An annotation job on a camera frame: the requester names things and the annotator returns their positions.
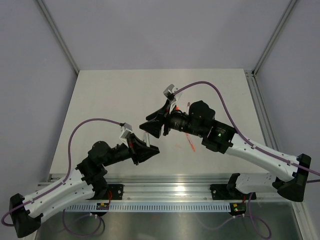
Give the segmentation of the brown capped white pen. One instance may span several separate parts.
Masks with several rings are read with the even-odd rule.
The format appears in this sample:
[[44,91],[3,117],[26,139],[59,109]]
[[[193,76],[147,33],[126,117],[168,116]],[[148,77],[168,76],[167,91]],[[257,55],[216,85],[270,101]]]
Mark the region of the brown capped white pen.
[[186,106],[186,113],[189,115],[189,111],[190,111],[190,102],[187,103],[187,106]]

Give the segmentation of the purple white pen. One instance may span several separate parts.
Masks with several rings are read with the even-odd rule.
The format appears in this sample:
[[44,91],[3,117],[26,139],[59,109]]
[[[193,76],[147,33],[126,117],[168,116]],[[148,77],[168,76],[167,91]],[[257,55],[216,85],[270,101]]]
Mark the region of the purple white pen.
[[143,134],[143,142],[145,143],[145,145],[147,147],[150,147],[150,135],[149,135],[149,133],[145,132]]

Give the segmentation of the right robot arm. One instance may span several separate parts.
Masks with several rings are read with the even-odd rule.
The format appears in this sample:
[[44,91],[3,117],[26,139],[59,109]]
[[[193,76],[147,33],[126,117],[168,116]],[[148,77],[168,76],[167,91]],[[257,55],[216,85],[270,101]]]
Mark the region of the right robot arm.
[[146,117],[139,127],[155,138],[170,130],[198,136],[206,149],[244,159],[267,171],[233,173],[225,190],[233,199],[248,198],[251,193],[276,192],[281,197],[302,202],[309,175],[311,157],[288,155],[242,137],[230,125],[215,120],[216,112],[202,100],[192,103],[188,112],[171,109],[169,101]]

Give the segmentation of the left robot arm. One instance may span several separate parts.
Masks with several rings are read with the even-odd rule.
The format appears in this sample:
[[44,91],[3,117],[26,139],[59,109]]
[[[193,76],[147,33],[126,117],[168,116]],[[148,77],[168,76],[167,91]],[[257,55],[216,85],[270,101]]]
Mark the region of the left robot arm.
[[18,238],[38,230],[56,213],[84,200],[103,199],[109,191],[106,167],[131,159],[135,165],[159,154],[131,133],[126,143],[110,147],[98,141],[69,175],[29,195],[19,193],[9,200],[9,215]]

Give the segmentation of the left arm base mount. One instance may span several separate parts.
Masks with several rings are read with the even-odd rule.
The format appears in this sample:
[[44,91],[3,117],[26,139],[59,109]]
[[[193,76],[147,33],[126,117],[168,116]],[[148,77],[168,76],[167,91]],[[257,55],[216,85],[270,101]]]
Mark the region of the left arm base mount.
[[122,200],[124,194],[124,185],[119,183],[109,184],[104,177],[99,178],[94,183],[93,200]]

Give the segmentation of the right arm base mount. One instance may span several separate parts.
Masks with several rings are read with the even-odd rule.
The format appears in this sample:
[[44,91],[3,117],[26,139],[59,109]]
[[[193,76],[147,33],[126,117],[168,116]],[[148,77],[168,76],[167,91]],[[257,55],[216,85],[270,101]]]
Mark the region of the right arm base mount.
[[244,194],[236,189],[236,181],[244,174],[233,173],[228,183],[214,183],[209,187],[212,200],[248,200],[250,194]]

